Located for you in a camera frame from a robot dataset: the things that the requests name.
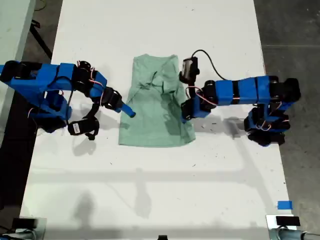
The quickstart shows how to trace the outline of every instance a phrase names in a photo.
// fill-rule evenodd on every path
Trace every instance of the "wire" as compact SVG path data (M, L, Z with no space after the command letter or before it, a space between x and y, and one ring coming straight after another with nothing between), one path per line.
M198 52L203 52L208 58L209 58L209 60L210 60L210 63L211 63L211 65L212 65L212 67L213 67L213 69L214 69L214 71L215 71L215 73L222 79L222 80L227 80L227 79L225 79L224 77L222 77L219 73L218 73L218 71L217 71L217 69L216 69L216 67L215 67L215 65L214 65L214 63L212 62L212 59L211 59L211 57L209 56L209 54L205 51L205 50L202 50L202 49L198 49L197 51L195 51L192 55L191 55L191 57L193 57L196 53L198 53Z
M1 225L0 225L0 229L6 230L7 233L9 233L9 232L14 233L14 231L13 231L12 229L7 228L7 227L5 227L5 226L1 226Z
M199 90L200 92L202 92L202 89L197 87L197 86L187 86L186 89L185 89L185 94L188 98L190 98L189 94L187 94L187 89L190 89L190 88L194 88L194 89L197 89ZM195 94L201 98L202 100L206 101L207 103L211 104L211 105L214 105L214 106L217 106L216 103L212 102L212 101L209 101L208 99L204 98L203 96L201 96L199 93L195 92Z
M282 101L279 103L279 105L276 107L276 109L275 109L274 111L272 111L272 112L269 113L269 116L270 116L273 112L275 112L276 110L278 110L278 109L281 107L281 105L282 105ZM264 125L266 124L266 120L264 120L264 122L262 123L261 127L258 127L257 124L255 125L256 129L262 130L262 131L265 131L265 132L269 131L269 130L271 129L271 127L272 127L272 125L271 125L271 123L270 123L270 124L268 125L268 129L267 129L267 130L266 130L266 129L263 129Z
M2 234L2 235L0 235L0 237L6 238L6 239L12 239L12 240L24 240L23 238L13 237L13 236L10 236L7 234Z
M35 10L34 10L35 12L38 12L38 11L41 11L41 10L45 9L46 6L47 6L47 1L46 1L46 0L39 0L39 1L40 1L40 2L43 2L43 6L40 7L40 8L38 8L38 9L35 9Z
M71 102L71 98L72 98L73 94L74 94L74 89L72 88L70 96L69 96L69 99L68 99L68 103L67 103L67 106L66 106L66 111L65 111L65 121L66 121L67 125L69 125L68 112L69 112L69 106L70 106L70 102Z
M27 118L29 118L29 115L30 115L32 109L35 109L35 108L32 107L32 108L29 110L29 112L28 112L28 117L27 117Z
M91 80L91 79L89 80L89 82L92 82L92 83L95 83L95 84L99 84L99 85L101 85L102 89L104 89L104 86L102 85L101 82L94 81L94 80ZM102 97L103 96L104 96L104 92L102 92L101 97L100 97L100 106L102 106Z

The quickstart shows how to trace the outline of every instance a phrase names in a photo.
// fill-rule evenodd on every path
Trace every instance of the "concrete floor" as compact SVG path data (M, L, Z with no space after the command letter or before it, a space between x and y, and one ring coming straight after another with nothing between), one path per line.
M280 147L284 174L293 213L300 216L302 229L320 233L320 1L254 0L264 63L268 75L297 78L302 99L288 112L292 128ZM35 11L39 33L52 50L62 0L47 0ZM32 35L28 36L24 61L49 63L49 58Z

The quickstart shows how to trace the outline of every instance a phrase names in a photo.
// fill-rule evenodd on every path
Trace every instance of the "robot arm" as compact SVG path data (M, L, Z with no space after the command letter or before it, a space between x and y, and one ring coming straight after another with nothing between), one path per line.
M276 76L257 76L231 81L221 77L224 80L208 80L203 88L197 88L198 74L198 58L185 59L179 79L188 84L190 99L181 104L183 122L205 118L217 106L254 104L244 120L248 138L262 146L285 142L283 132L290 128L290 123L284 112L301 97L297 79L279 82Z
M86 61L78 61L77 65L8 61L0 65L0 73L0 81L19 92L32 105L28 117L49 133L68 125L71 135L85 134L94 140L99 131L95 114L100 106L117 113L124 111L132 118L136 115L122 102L119 92L107 87L107 79ZM68 102L63 96L66 90L71 91ZM83 119L69 123L74 91L83 93L93 104Z

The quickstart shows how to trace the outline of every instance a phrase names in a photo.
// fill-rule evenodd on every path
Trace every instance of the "white surface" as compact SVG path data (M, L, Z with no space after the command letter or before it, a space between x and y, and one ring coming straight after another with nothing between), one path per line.
M0 65L20 61L24 52L36 0L0 0ZM14 90L0 81L0 146Z
M86 60L126 99L133 57L182 63L199 48L226 78L264 75L253 0L65 0L52 63ZM217 80L197 56L196 85ZM76 92L71 106L77 120L91 103ZM45 239L268 239L265 216L291 212L277 210L288 200L279 147L249 141L230 119L250 108L216 108L175 148L118 145L120 114L107 109L94 142L38 133L21 215L47 218Z

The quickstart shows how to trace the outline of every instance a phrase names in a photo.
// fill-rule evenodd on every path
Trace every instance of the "green t-shirt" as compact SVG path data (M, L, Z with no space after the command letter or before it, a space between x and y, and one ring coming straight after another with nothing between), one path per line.
M135 57L126 104L136 116L121 115L119 144L177 147L190 143L196 136L190 122L182 123L180 105L185 100L176 55Z

